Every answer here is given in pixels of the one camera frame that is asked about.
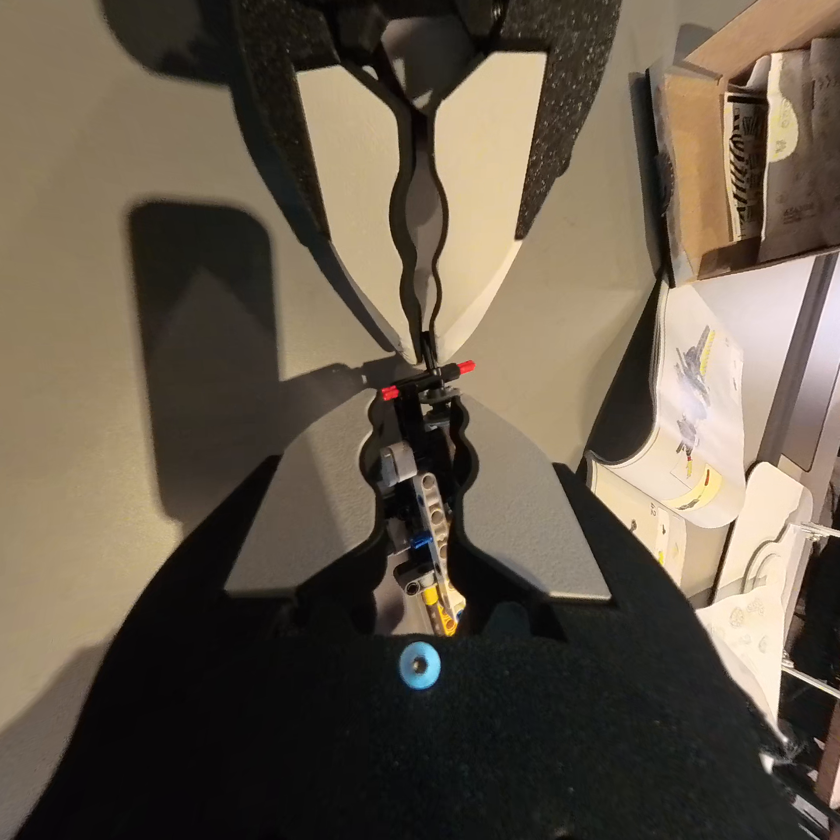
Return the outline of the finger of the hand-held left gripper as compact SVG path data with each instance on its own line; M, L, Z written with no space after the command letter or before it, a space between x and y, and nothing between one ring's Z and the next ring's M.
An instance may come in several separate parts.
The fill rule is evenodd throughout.
M520 207L548 54L481 58L434 114L434 172L445 224L435 271L438 358L449 361L498 294L521 247Z
M331 249L384 339L417 363L416 250L405 218L411 111L359 66L297 71L296 81Z

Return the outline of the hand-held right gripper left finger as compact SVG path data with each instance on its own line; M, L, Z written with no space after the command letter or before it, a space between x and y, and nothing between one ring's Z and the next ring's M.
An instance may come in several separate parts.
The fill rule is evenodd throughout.
M239 549L226 594L292 594L375 538L382 503L363 470L375 397L375 391L354 394L293 438Z

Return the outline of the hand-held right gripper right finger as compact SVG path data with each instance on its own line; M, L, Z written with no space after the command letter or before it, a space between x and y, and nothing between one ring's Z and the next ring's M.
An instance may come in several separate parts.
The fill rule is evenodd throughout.
M606 603L611 591L553 461L470 395L460 397L468 472L457 520L469 548L554 600Z

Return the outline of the multicoloured lego assembly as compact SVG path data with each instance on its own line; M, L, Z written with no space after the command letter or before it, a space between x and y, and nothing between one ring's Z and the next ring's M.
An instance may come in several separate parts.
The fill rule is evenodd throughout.
M417 372L382 387L383 419L375 489L386 514L388 566L402 613L388 633L455 636L467 607L450 577L455 442L450 433L460 390L457 381L476 363L440 362L431 330L421 332Z

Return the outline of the lego instruction booklet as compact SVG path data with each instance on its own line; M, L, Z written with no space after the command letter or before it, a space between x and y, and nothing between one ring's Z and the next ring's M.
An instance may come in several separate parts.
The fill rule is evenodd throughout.
M744 354L692 285L653 290L584 449L596 496L680 584L687 527L744 506Z

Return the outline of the brown cardboard box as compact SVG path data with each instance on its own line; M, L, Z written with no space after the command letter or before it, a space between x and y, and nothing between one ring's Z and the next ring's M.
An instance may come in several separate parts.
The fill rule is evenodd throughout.
M839 36L838 1L756 1L681 60L650 68L673 285L839 252L834 245L762 263L762 235L734 242L723 142L728 92L767 101L771 55L832 36Z

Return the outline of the white plastic tray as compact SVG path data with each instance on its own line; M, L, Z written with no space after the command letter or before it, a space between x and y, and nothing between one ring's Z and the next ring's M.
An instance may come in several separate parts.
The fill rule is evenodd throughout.
M747 477L740 514L730 527L711 603L762 585L768 570L762 563L778 560L782 581L800 560L805 536L799 528L814 513L814 496L771 462L758 462Z

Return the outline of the striped white paper bag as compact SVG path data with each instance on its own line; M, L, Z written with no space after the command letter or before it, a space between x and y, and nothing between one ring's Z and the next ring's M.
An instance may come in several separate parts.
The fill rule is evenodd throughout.
M762 235L768 105L759 96L728 92L723 114L731 239L740 242Z

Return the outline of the silver laptop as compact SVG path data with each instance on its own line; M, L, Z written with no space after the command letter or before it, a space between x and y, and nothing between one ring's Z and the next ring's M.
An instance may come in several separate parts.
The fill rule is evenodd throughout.
M707 280L706 302L744 349L744 462L814 491L839 452L839 254Z

